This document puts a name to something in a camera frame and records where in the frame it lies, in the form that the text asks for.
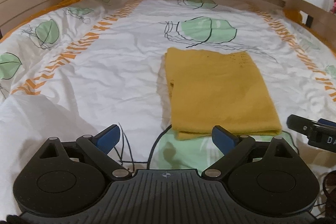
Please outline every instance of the white sheet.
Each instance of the white sheet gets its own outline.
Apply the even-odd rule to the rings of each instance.
[[[202,1],[204,5],[201,7],[193,1]],[[329,96],[332,90],[325,90],[325,85],[315,79],[329,79],[327,82],[336,85],[335,57],[308,31],[279,13],[273,12],[272,17],[285,25],[325,75],[308,70],[297,53],[281,41],[260,15],[249,11],[247,4],[233,0],[84,0],[73,6],[81,10],[50,12],[16,30],[0,44],[0,54],[9,52],[20,60],[7,55],[10,67],[0,62],[7,76],[15,72],[11,79],[0,80],[1,91],[8,97],[0,106],[3,159],[0,198],[8,200],[1,203],[0,219],[19,213],[11,193],[13,181],[50,136],[71,141],[84,134],[95,135],[116,123],[130,146],[129,149],[126,139],[117,145],[119,152],[124,146],[122,160],[135,161],[136,168],[146,168],[156,138],[169,125],[170,105],[163,62],[169,47],[222,53],[247,51],[264,77],[284,130],[289,131],[286,119],[290,114],[336,121],[336,103]],[[229,40],[232,29],[226,20],[231,28],[237,29],[236,36],[230,42],[210,36],[200,43],[207,30],[195,34],[186,29],[188,24],[183,24],[197,17],[211,18],[218,28],[224,24],[229,30],[223,37]],[[196,29],[201,23],[194,22]],[[80,46],[85,40],[81,40],[82,44],[78,40],[88,39],[90,36],[85,36],[88,32],[98,34],[98,38],[86,40],[88,46]],[[45,72],[47,76],[53,74],[52,78],[38,79],[45,67],[65,52],[76,52],[75,58],[60,59],[64,65],[58,67],[54,66],[58,62],[55,61],[54,71]],[[30,92],[39,95],[26,95],[22,87],[28,85]],[[21,90],[8,96],[7,91],[13,92],[18,87]],[[333,153],[307,146],[305,136],[293,133],[293,138],[300,155],[318,177],[334,167]],[[119,160],[115,150],[110,156]],[[133,169],[131,163],[124,165]]]

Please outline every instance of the red toy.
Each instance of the red toy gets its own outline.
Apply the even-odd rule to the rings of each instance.
[[[333,14],[336,14],[336,0],[333,0],[334,1],[334,6],[331,8],[331,12],[333,13]]]

